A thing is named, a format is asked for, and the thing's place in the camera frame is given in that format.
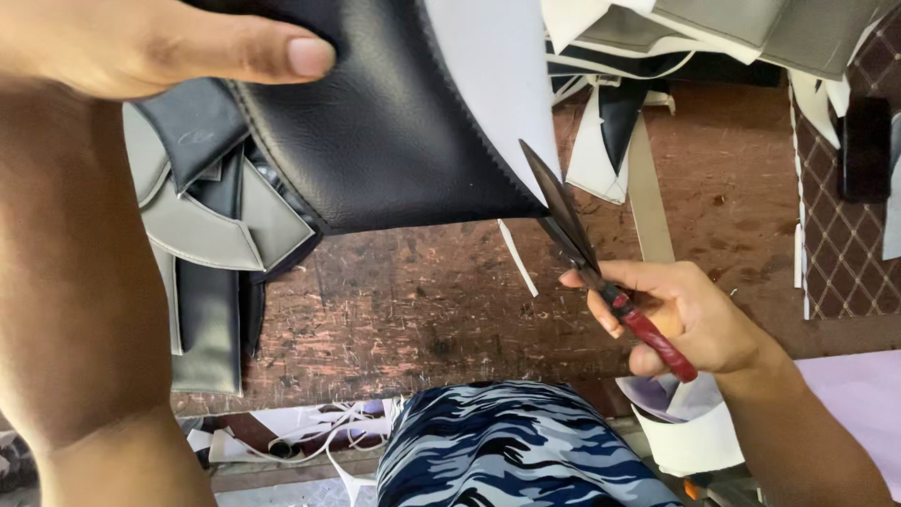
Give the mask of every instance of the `brown quilted material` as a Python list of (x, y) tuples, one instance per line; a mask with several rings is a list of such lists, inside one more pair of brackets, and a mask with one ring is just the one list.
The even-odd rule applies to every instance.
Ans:
[[(848, 67), (853, 97), (884, 97), (901, 109), (901, 9), (886, 16)], [(901, 313), (901, 261), (883, 262), (885, 205), (838, 197), (839, 153), (795, 107), (805, 205), (810, 318)]]

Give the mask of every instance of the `wooden table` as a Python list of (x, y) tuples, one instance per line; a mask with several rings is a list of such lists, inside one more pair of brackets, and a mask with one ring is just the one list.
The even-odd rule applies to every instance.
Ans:
[[(792, 286), (798, 218), (784, 88), (679, 84), (677, 115), (648, 108), (677, 259), (704, 269), (795, 358), (901, 346), (901, 316), (804, 322)], [(581, 116), (555, 115), (566, 165)], [(641, 259), (628, 203), (574, 189), (604, 259)], [(533, 220), (509, 220), (538, 288), (532, 298), (496, 222), (326, 238), (268, 286), (261, 349), (243, 398), (173, 394), (178, 415), (385, 398), (489, 379), (584, 382), (627, 374), (633, 341), (613, 340)]]

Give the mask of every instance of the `red scissor handle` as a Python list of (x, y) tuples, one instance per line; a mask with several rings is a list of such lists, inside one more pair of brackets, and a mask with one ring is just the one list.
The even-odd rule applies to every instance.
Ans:
[(612, 283), (602, 280), (594, 270), (581, 269), (579, 274), (590, 288), (597, 290), (616, 319), (657, 352), (660, 359), (676, 375), (676, 378), (685, 383), (697, 378), (697, 369), (688, 361), (688, 358), (679, 352), (672, 342), (660, 333), (657, 326), (654, 326), (654, 323), (638, 310), (629, 296), (626, 296)]

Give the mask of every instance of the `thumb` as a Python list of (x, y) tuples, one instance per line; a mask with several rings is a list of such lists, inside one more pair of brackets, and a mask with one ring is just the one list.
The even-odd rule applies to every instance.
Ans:
[(657, 352), (645, 344), (633, 347), (629, 354), (629, 369), (639, 376), (662, 375), (669, 371)]
[(215, 14), (175, 2), (178, 19), (163, 42), (162, 70), (175, 81), (215, 77), (263, 84), (305, 83), (335, 62), (330, 43), (289, 23)]

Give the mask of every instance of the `scissors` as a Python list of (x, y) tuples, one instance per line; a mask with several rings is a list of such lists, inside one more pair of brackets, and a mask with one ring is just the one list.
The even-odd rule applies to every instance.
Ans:
[(697, 369), (688, 359), (635, 307), (635, 303), (622, 290), (601, 278), (595, 249), (588, 241), (575, 208), (564, 197), (563, 187), (557, 176), (525, 141), (520, 139), (519, 144), (523, 147), (525, 158), (529, 161), (529, 167), (538, 180), (538, 186), (542, 189), (542, 194), (548, 202), (548, 210), (551, 212), (549, 217), (538, 219), (544, 231), (567, 255), (572, 267), (582, 276), (588, 288), (597, 290), (621, 324), (631, 329), (642, 342), (657, 351), (660, 359), (681, 382), (695, 380)]

